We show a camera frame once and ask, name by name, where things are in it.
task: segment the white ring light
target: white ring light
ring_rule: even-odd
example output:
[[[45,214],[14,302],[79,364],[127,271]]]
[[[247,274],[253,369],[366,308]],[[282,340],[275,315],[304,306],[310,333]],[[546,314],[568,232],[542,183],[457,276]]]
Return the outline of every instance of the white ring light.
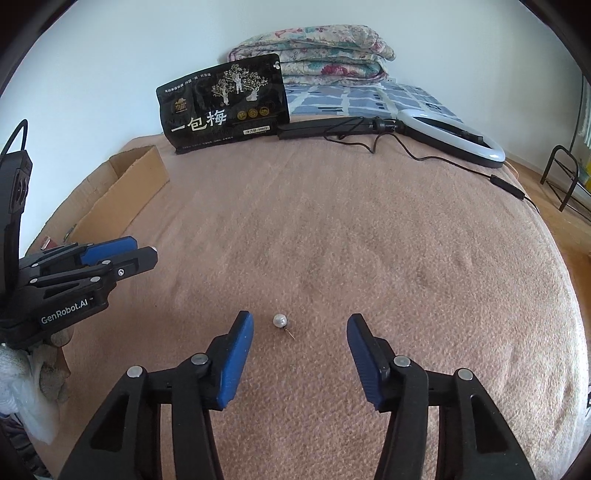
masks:
[[[457,137],[456,135],[446,132],[445,130],[421,122],[420,120],[417,120],[417,118],[436,120],[438,122],[451,125],[452,127],[465,130],[468,133],[479,135],[484,139],[486,145],[490,146],[490,148],[486,148],[483,145],[478,145],[474,142],[470,142],[469,140],[465,140],[464,138]],[[497,142],[495,142],[491,137],[487,137],[486,135],[481,134],[478,130],[458,122],[457,120],[439,115],[437,113],[427,113],[423,110],[412,108],[400,110],[398,112],[397,119],[417,132],[428,135],[429,137],[435,138],[436,140],[451,145],[452,147],[460,148],[461,150],[476,155],[484,160],[497,162],[499,167],[503,165],[503,162],[505,161],[505,151]]]

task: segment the metal screw head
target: metal screw head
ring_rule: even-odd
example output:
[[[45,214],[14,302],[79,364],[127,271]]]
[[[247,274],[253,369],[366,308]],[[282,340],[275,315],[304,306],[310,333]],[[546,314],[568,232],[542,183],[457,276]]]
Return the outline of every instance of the metal screw head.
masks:
[[[470,381],[474,378],[474,374],[470,372],[467,368],[461,368],[457,371],[457,376],[460,377],[462,380]]]
[[[394,357],[394,365],[397,367],[410,367],[410,358],[404,355]]]
[[[205,353],[196,353],[191,357],[193,365],[205,365],[207,362],[209,362],[209,357]]]
[[[127,376],[130,378],[138,378],[143,372],[144,369],[136,365],[127,369]]]

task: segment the floral quilt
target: floral quilt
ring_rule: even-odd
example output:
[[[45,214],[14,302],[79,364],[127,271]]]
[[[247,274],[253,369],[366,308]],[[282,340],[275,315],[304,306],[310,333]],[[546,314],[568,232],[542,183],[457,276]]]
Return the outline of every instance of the floral quilt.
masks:
[[[284,83],[360,86],[388,78],[393,49],[364,25],[301,27],[249,38],[232,49],[234,61],[277,53]]]

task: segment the white cloth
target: white cloth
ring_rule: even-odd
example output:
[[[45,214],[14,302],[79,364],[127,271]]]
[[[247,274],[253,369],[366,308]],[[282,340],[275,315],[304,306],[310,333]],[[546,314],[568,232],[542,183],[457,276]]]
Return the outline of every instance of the white cloth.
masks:
[[[67,377],[54,368],[56,359],[57,348],[51,345],[36,347],[32,355],[0,346],[0,413],[18,414],[27,432],[47,444],[59,429],[58,398]]]

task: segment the pink blanket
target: pink blanket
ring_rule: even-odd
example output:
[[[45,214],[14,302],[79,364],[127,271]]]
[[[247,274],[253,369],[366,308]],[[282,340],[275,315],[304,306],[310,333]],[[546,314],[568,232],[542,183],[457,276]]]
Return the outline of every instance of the pink blanket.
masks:
[[[403,139],[417,155],[439,153]],[[126,148],[148,144],[171,181],[127,233],[160,261],[118,285],[64,349],[72,396],[57,440],[38,445],[54,475],[128,367],[177,365],[240,309],[254,314],[254,342],[236,398],[213,413],[227,480],[373,477],[388,416],[363,396],[345,337],[354,312],[425,369],[472,369],[538,480],[566,470],[582,441],[586,346],[569,274],[530,205],[441,161],[413,161],[390,137],[375,155],[275,137],[181,156],[162,135]],[[506,168],[495,174],[516,183]],[[276,313],[295,340],[272,325]],[[169,427],[163,445],[170,479]]]

